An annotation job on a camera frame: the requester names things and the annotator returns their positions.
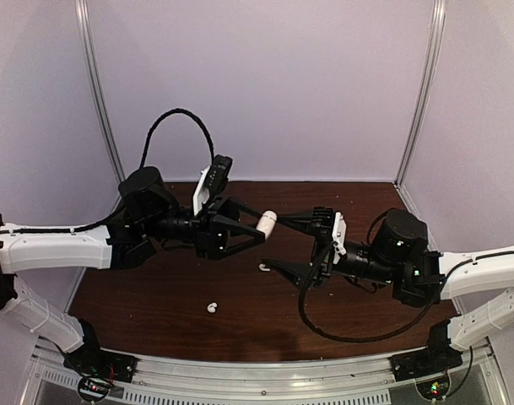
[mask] metal frame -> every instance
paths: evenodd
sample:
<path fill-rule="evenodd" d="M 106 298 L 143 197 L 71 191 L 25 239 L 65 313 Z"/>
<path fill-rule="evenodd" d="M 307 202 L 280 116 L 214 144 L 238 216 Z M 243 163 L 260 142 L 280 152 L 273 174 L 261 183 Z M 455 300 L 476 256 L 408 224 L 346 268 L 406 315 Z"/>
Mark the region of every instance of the metal frame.
<path fill-rule="evenodd" d="M 425 109 L 429 101 L 430 87 L 435 76 L 436 64 L 441 52 L 442 35 L 444 33 L 444 23 L 446 19 L 446 0 L 435 0 L 433 7 L 433 19 L 431 20 L 431 31 L 427 54 L 425 56 L 424 73 L 422 83 L 419 88 L 418 101 L 414 110 L 414 117 L 410 126 L 407 144 L 399 166 L 395 184 L 401 186 L 407 175 L 407 170 L 412 159 L 414 147 L 418 140 L 419 132 L 424 120 Z"/>
<path fill-rule="evenodd" d="M 281 363 L 208 363 L 139 356 L 132 384 L 116 383 L 116 397 L 123 403 L 342 403 L 343 400 L 381 395 L 395 382 L 389 356 L 378 354 L 352 359 Z M 463 355 L 468 365 L 469 353 Z M 42 381 L 73 389 L 78 376 L 62 367 L 63 359 L 51 343 L 39 339 L 30 361 L 30 378 L 20 403 L 33 405 Z M 484 370 L 485 385 L 494 405 L 508 405 L 498 365 L 487 341 L 474 350 L 475 365 Z"/>
<path fill-rule="evenodd" d="M 95 60 L 94 43 L 92 41 L 91 28 L 88 17 L 88 1 L 75 0 L 77 9 L 78 29 L 84 48 L 84 58 L 88 70 L 89 82 L 91 84 L 92 97 L 94 99 L 95 111 L 99 119 L 103 138 L 105 139 L 106 151 L 111 161 L 112 169 L 118 183 L 125 180 L 120 154 L 112 135 L 111 123 L 106 111 L 105 97 L 101 88 L 97 61 Z"/>

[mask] white plastic piece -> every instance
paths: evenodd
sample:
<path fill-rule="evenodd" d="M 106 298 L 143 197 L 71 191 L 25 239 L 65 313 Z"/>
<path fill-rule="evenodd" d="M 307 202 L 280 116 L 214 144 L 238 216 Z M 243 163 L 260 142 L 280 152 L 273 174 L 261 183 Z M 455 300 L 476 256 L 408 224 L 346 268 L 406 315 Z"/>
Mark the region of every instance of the white plastic piece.
<path fill-rule="evenodd" d="M 338 264 L 339 259 L 342 255 L 347 254 L 347 250 L 344 248 L 344 240 L 347 236 L 347 223 L 344 222 L 343 215 L 340 212 L 335 213 L 335 219 L 333 220 L 333 249 L 335 254 L 333 255 L 333 264 Z"/>
<path fill-rule="evenodd" d="M 66 353 L 84 344 L 84 333 L 76 318 L 49 305 L 19 277 L 14 278 L 14 290 L 18 297 L 10 300 L 1 310 L 2 313 L 14 317 L 30 332 L 54 342 Z"/>
<path fill-rule="evenodd" d="M 513 323 L 514 289 L 508 289 L 468 314 L 453 318 L 448 325 L 448 337 L 452 348 L 465 351 Z"/>
<path fill-rule="evenodd" d="M 217 310 L 217 302 L 212 302 L 210 305 L 208 305 L 208 312 L 210 314 L 214 314 Z"/>
<path fill-rule="evenodd" d="M 258 220 L 257 230 L 263 232 L 264 237 L 268 239 L 268 237 L 272 234 L 276 221 L 277 214 L 274 211 L 266 211 Z"/>
<path fill-rule="evenodd" d="M 459 295 L 478 291 L 514 288 L 514 254 L 484 258 L 486 255 L 505 251 L 514 251 L 514 246 L 471 253 L 444 253 L 439 259 L 443 275 L 447 275 L 461 262 L 468 259 L 473 262 L 454 271 L 442 290 L 441 298 L 451 300 Z"/>
<path fill-rule="evenodd" d="M 209 190 L 204 186 L 204 180 L 209 172 L 210 166 L 201 171 L 200 179 L 198 179 L 195 192 L 192 194 L 192 213 L 197 216 L 203 209 L 205 203 L 209 200 Z"/>
<path fill-rule="evenodd" d="M 51 226 L 23 226 L 5 224 L 1 230 L 23 228 L 69 228 Z M 1 234 L 0 265 L 2 272 L 13 274 L 31 268 L 49 267 L 93 267 L 111 266 L 112 246 L 106 241 L 110 238 L 106 226 L 72 234 Z"/>

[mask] white wall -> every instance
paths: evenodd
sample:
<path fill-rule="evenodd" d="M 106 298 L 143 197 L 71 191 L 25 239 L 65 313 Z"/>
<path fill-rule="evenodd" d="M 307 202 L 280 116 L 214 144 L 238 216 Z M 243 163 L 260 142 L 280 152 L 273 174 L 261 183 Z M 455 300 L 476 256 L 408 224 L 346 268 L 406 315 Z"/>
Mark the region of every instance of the white wall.
<path fill-rule="evenodd" d="M 448 2 L 405 186 L 441 250 L 514 244 L 514 0 Z M 472 307 L 493 295 L 464 301 Z M 514 329 L 493 345 L 514 397 Z"/>
<path fill-rule="evenodd" d="M 115 197 L 74 2 L 0 0 L 0 213 L 17 224 L 82 224 Z M 63 308 L 76 270 L 23 277 Z M 0 316 L 0 404 L 16 403 L 34 342 Z"/>
<path fill-rule="evenodd" d="M 392 180 L 432 9 L 432 0 L 90 2 L 125 171 L 155 119 L 181 106 L 234 158 L 233 179 Z M 186 117 L 155 136 L 149 163 L 165 179 L 194 179 L 208 163 Z"/>

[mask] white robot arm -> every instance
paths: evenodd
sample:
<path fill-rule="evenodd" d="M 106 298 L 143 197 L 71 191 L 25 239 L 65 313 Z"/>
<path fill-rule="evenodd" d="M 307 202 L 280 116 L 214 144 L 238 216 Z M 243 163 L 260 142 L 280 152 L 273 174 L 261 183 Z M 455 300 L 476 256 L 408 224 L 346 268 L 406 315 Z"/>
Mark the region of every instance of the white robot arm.
<path fill-rule="evenodd" d="M 88 322 L 50 305 L 17 274 L 34 268 L 134 268 L 155 254 L 151 239 L 191 244 L 198 256 L 211 260 L 262 244 L 276 215 L 260 214 L 234 198 L 219 196 L 230 164 L 230 158 L 218 155 L 203 170 L 192 208 L 179 206 L 157 169 L 143 167 L 120 184 L 120 208 L 95 224 L 31 227 L 4 223 L 0 214 L 0 312 L 55 343 L 67 366 L 77 372 L 109 377 L 114 369 L 116 379 L 130 381 L 127 369 L 134 369 L 135 358 L 100 350 Z M 260 220 L 244 225 L 239 222 L 241 212 Z M 236 244 L 240 235 L 243 241 Z"/>

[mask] brown wooden surface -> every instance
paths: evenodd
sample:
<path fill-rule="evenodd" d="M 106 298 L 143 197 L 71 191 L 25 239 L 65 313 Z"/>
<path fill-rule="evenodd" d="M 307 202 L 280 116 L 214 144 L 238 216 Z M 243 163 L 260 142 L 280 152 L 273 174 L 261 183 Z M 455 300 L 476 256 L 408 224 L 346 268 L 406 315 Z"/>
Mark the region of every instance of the brown wooden surface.
<path fill-rule="evenodd" d="M 172 191 L 189 204 L 194 185 Z M 363 240 L 370 222 L 386 208 L 402 207 L 390 184 L 232 182 L 225 195 L 251 206 L 293 213 L 324 205 L 348 221 L 348 238 Z M 276 273 L 261 273 L 263 257 L 307 262 L 309 237 L 276 227 L 268 243 L 220 262 L 193 250 L 160 252 L 141 268 L 119 272 L 88 270 L 71 309 L 92 322 L 103 347 L 178 359 L 275 361 L 336 359 L 425 344 L 431 325 L 455 315 L 447 301 L 434 307 L 411 331 L 371 344 L 335 343 L 301 322 L 297 289 Z M 211 302 L 219 308 L 206 310 Z M 362 337 L 388 332 L 419 310 L 392 300 L 391 289 L 366 294 L 340 277 L 312 290 L 307 312 L 319 326 Z"/>

